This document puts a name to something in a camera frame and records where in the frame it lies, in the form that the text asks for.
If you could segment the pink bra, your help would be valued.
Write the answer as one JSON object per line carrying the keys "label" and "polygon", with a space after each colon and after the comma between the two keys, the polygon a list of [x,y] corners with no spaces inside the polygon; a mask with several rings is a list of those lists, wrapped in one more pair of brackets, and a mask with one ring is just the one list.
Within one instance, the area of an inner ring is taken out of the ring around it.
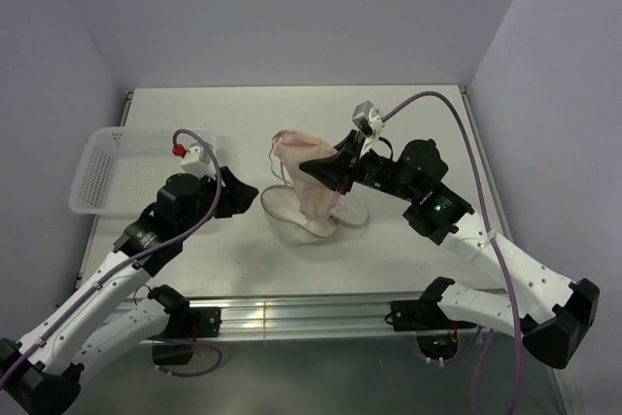
{"label": "pink bra", "polygon": [[330,143],[300,130],[280,130],[271,139],[270,171],[286,187],[294,189],[299,211],[308,222],[327,221],[340,194],[302,171],[300,164],[335,154]]}

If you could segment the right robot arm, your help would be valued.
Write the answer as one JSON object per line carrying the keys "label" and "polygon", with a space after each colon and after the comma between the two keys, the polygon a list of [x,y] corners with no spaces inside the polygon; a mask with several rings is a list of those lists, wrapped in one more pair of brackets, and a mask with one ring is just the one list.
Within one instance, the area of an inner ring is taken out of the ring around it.
{"label": "right robot arm", "polygon": [[412,140],[392,160],[366,151],[362,134],[353,130],[335,155],[304,161],[299,168],[341,194],[361,184],[407,201],[403,216],[414,231],[476,266],[508,293],[502,297],[438,277],[419,298],[392,301],[388,318],[394,330],[481,326],[517,337],[541,363],[568,366],[595,321],[599,288],[551,270],[487,228],[482,215],[443,184],[448,166],[433,140]]}

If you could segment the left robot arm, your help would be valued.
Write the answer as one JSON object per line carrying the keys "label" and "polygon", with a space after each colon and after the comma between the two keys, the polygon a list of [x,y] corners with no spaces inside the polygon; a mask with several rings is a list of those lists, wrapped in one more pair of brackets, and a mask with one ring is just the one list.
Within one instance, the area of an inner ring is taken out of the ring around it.
{"label": "left robot arm", "polygon": [[226,167],[214,177],[170,176],[65,303],[20,339],[2,339],[2,390],[29,414],[62,414],[87,379],[138,343],[193,337],[199,316],[169,286],[150,289],[125,315],[105,320],[179,256],[203,224],[246,213],[258,194]]}

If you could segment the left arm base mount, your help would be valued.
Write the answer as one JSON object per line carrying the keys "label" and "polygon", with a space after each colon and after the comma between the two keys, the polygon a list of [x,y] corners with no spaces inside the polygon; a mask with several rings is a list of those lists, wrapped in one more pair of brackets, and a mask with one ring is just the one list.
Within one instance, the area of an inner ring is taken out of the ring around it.
{"label": "left arm base mount", "polygon": [[152,346],[152,360],[158,366],[186,365],[194,356],[194,342],[200,338],[217,337],[222,310],[219,307],[189,307],[174,312],[164,331],[156,337],[189,340],[190,344],[171,344],[156,341]]}

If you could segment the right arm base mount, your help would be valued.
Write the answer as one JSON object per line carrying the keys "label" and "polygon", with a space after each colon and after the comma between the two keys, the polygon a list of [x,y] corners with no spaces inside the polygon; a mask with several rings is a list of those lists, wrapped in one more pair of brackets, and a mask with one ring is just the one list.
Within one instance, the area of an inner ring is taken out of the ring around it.
{"label": "right arm base mount", "polygon": [[435,361],[455,358],[460,348],[459,331],[477,329],[470,322],[449,320],[436,305],[423,299],[392,301],[384,322],[395,332],[424,332],[417,336],[417,345],[425,358]]}

